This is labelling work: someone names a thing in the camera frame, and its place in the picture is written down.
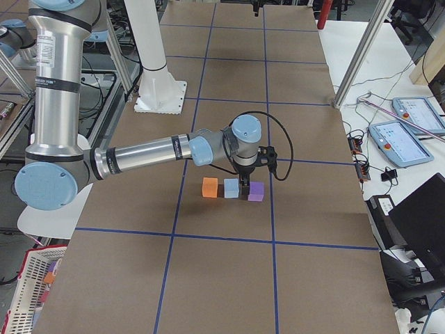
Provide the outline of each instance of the plastic basket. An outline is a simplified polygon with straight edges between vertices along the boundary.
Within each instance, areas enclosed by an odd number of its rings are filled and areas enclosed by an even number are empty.
[[[62,258],[66,249],[66,246],[49,246],[26,252],[1,334],[32,333],[34,310],[42,306],[39,299],[45,292],[43,279],[49,265]]]

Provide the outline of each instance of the light blue joint cap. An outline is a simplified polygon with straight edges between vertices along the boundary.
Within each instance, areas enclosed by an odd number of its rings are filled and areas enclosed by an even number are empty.
[[[5,26],[6,28],[24,28],[26,27],[25,23],[23,23],[20,19],[6,19],[3,22],[0,22],[0,26]]]
[[[88,37],[86,42],[106,42],[108,38],[108,30],[105,31],[96,31],[91,33],[90,37]]]
[[[261,139],[261,123],[252,115],[241,115],[232,124],[232,131],[240,141],[257,143]]]
[[[30,207],[47,211],[72,202],[78,191],[71,173],[49,162],[25,165],[15,178],[15,190]]]
[[[192,153],[193,162],[196,166],[209,165],[213,161],[213,152],[209,142],[198,136],[188,142]]]
[[[32,2],[43,9],[65,12],[79,7],[85,0],[32,0]]]
[[[0,50],[1,50],[1,51],[5,54],[5,56],[7,56],[8,58],[14,56],[14,55],[15,55],[15,52],[16,52],[11,46],[9,46],[9,45],[7,45],[7,44],[5,44],[5,43],[0,43]]]

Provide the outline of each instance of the light blue cube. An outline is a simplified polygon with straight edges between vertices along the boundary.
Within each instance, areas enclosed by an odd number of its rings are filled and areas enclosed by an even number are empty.
[[[224,179],[224,198],[238,198],[238,179]]]

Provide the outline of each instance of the orange cube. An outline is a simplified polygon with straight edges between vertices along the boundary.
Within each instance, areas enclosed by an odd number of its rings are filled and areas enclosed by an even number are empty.
[[[55,275],[51,272],[47,273],[47,275],[44,277],[43,279],[43,283],[47,283],[47,284],[53,284],[54,283],[54,279],[55,279]]]
[[[204,177],[202,179],[202,197],[218,197],[218,179],[216,177]]]

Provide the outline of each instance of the black chair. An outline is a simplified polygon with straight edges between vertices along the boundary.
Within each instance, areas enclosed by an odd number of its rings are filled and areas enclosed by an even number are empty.
[[[393,8],[391,9],[391,25],[393,28],[399,28],[400,31],[408,38],[405,41],[405,45],[409,45],[412,42],[412,35],[408,31],[407,27],[411,27],[412,32],[416,33],[421,27],[420,24],[413,24],[402,19],[403,14],[409,14],[413,16],[414,19],[424,19],[430,10],[435,5],[436,0],[395,0]]]

